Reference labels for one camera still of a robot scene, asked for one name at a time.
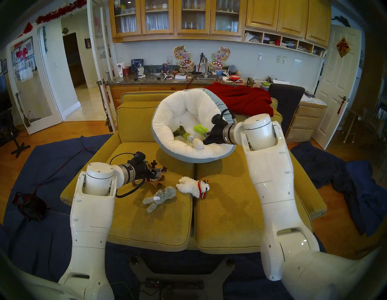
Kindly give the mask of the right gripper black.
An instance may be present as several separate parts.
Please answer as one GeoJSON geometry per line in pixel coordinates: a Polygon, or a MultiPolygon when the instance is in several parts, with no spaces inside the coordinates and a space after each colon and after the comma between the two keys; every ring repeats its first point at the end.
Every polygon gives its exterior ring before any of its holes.
{"type": "Polygon", "coordinates": [[[203,133],[203,137],[205,138],[202,141],[203,144],[230,144],[227,127],[229,123],[224,120],[220,114],[214,115],[211,119],[211,122],[214,124],[214,126],[210,131],[203,133]]]}

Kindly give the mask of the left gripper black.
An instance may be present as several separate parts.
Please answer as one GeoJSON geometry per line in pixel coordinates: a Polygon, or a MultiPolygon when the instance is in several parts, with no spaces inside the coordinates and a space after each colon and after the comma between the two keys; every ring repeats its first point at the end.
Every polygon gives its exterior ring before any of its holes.
{"type": "Polygon", "coordinates": [[[136,152],[133,158],[129,161],[129,181],[148,178],[148,182],[159,182],[162,169],[149,169],[147,162],[145,162],[145,154],[136,152]]]}

